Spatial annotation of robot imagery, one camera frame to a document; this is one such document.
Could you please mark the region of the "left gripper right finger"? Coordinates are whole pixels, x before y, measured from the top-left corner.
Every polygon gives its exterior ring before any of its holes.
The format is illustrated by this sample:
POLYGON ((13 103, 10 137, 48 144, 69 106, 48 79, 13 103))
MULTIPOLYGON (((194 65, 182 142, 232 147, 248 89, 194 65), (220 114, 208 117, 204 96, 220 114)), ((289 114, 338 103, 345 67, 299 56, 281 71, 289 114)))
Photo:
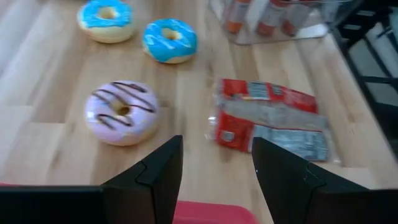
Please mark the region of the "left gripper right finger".
POLYGON ((260 137, 256 176, 275 224, 368 224, 368 189, 260 137))

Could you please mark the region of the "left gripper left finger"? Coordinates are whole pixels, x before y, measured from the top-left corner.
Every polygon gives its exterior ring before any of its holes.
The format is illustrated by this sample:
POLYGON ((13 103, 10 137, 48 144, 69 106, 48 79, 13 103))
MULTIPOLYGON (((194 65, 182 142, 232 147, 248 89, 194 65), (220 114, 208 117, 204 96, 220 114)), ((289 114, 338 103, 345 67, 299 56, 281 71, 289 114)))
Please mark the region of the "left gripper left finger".
POLYGON ((183 172, 183 136, 103 183, 109 224, 172 224, 183 172))

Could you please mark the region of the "pink frosted donut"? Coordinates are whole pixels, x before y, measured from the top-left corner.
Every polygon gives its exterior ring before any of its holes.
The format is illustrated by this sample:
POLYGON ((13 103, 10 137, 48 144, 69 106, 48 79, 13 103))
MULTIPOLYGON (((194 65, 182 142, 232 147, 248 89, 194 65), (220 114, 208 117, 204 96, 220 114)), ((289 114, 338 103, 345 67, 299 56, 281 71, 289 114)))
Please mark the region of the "pink frosted donut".
POLYGON ((91 92, 85 104, 85 121, 105 143, 131 146, 148 138, 160 117, 158 97, 147 85, 116 80, 91 92))

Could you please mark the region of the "red snack packet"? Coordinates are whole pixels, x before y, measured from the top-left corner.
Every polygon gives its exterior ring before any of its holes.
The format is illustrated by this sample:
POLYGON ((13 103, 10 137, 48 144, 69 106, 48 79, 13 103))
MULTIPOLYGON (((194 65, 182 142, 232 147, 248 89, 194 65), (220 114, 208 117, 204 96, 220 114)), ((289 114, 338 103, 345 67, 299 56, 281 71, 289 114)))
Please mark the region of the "red snack packet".
POLYGON ((208 139, 250 153, 264 138, 304 159, 341 164, 327 118, 312 95, 269 82, 222 78, 213 94, 208 139))

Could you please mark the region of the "blue frosted donut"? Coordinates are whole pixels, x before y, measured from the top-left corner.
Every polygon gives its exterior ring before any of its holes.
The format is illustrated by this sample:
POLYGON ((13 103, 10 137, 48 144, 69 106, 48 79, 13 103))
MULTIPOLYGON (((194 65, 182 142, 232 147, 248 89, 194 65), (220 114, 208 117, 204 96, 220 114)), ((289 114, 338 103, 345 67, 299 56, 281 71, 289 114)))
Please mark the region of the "blue frosted donut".
POLYGON ((97 42, 123 42, 136 31, 132 7, 122 0, 89 0, 76 16, 80 29, 97 42))
POLYGON ((196 54, 197 33, 179 19, 158 19, 144 29, 142 46, 146 54, 160 63, 182 63, 196 54))

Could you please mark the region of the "pink translucent plastic bin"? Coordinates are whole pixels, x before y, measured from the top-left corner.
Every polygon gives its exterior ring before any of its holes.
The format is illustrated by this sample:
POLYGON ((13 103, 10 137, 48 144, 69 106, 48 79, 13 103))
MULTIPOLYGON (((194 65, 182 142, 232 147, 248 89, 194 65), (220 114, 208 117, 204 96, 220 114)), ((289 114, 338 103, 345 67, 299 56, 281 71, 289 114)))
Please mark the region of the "pink translucent plastic bin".
MULTIPOLYGON (((0 184, 0 224, 109 224, 103 185, 0 184)), ((172 224, 257 224, 243 207, 177 201, 172 224)))

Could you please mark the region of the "clear plastic container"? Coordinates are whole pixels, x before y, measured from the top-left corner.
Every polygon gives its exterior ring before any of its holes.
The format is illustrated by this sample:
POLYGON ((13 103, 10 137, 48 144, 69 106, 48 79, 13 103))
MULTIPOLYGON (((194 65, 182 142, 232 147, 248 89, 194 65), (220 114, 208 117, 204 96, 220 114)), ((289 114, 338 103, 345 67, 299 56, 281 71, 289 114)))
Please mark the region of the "clear plastic container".
POLYGON ((287 4, 278 26, 270 36, 260 35, 256 32, 259 18, 269 0, 251 0, 241 30, 232 34, 225 29, 225 12, 231 0, 209 0, 209 8, 214 13, 227 39, 238 45, 251 45, 287 40, 320 38, 329 33, 341 20, 350 14, 362 0, 314 0, 313 10, 301 29, 294 37, 282 32, 282 21, 290 6, 296 4, 295 0, 282 0, 287 4))

